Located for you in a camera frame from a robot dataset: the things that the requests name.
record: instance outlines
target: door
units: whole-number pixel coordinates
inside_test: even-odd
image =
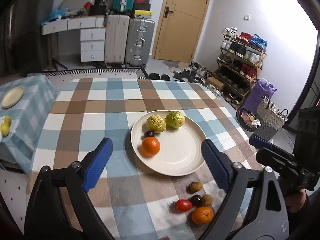
[[[208,0],[167,0],[155,58],[190,62]]]

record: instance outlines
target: blue sneaker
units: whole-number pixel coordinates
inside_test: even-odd
[[[258,48],[260,48],[260,49],[262,49],[263,52],[266,52],[266,48],[268,46],[268,43],[264,39],[260,38],[257,34],[255,34],[252,37],[252,39],[251,39],[251,41],[249,43],[254,45],[254,46],[256,46],[256,47],[258,47]]]

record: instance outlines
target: orange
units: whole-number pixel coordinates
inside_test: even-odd
[[[209,224],[214,218],[214,212],[209,207],[199,207],[193,211],[191,219],[197,225]]]
[[[160,142],[157,138],[147,137],[142,141],[142,151],[146,156],[155,156],[160,151]]]

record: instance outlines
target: checkered tablecloth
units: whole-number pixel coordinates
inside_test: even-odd
[[[214,198],[217,211],[224,196],[208,167],[183,177],[169,177],[146,167],[135,155],[130,128],[145,113],[179,110],[194,120],[218,149],[232,161],[260,168],[248,137],[221,102],[198,84],[133,79],[73,80],[61,91],[45,122],[29,176],[28,194],[40,168],[64,168],[81,161],[104,137],[111,138],[113,154],[97,186],[88,193],[109,231],[121,240],[198,239],[206,226],[190,222],[189,214],[170,212],[172,201],[189,198],[186,187],[201,181],[198,193]],[[237,221],[242,221],[246,198]],[[63,189],[72,225],[81,229]]]
[[[9,109],[0,108],[0,117],[12,118],[10,133],[0,143],[0,159],[18,163],[28,173],[42,127],[59,92],[43,75],[28,77],[2,85],[0,102],[8,91],[18,86],[24,88],[20,101]]]

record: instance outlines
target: white plate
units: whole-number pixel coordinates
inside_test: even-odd
[[[160,142],[160,152],[154,157],[140,154],[138,147],[144,139],[146,121],[149,116],[159,114],[163,118],[170,111],[153,111],[142,116],[131,130],[131,143],[138,158],[149,168],[169,176],[184,176],[197,171],[203,164],[202,141],[206,139],[202,129],[190,118],[179,129],[165,130],[156,134]]]
[[[22,97],[23,95],[23,87],[16,87],[14,89],[11,89],[4,98],[2,99],[2,107],[3,108],[9,108],[11,106],[14,106]]]

